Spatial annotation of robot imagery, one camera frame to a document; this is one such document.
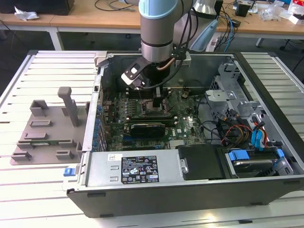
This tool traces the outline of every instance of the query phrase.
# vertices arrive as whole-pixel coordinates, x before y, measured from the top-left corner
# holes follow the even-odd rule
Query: black box
[[[251,5],[238,3],[237,9],[236,9],[236,16],[246,17],[250,7],[251,7]]]
[[[68,15],[74,0],[0,0],[0,13],[14,13],[17,9],[26,12]]]

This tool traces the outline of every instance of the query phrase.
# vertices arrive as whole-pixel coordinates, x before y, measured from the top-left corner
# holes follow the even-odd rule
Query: white paper
[[[15,7],[15,16],[20,20],[27,21],[39,18],[36,12],[25,12]]]
[[[108,162],[111,162],[111,161],[121,161],[122,157],[123,157],[122,153],[108,154]]]
[[[288,13],[288,10],[282,10],[282,12],[279,14],[279,17],[289,19],[291,14]]]

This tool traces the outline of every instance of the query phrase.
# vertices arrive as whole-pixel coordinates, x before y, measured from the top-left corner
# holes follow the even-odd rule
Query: white crumpled paper
[[[16,7],[15,7],[15,11],[16,11],[15,16],[23,21],[39,18],[36,12],[25,12],[17,9]]]

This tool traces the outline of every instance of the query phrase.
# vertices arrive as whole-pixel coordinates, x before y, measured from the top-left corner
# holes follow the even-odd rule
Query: label sticker
[[[123,157],[121,160],[123,184],[160,182],[156,156]]]
[[[108,154],[108,161],[121,161],[123,157],[122,153],[116,153],[116,154]]]

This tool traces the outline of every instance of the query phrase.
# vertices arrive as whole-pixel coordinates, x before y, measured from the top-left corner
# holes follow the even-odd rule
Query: small circuit board
[[[184,89],[169,91],[160,108],[152,99],[118,93],[104,95],[107,151],[175,149],[205,143],[194,111],[197,96]]]

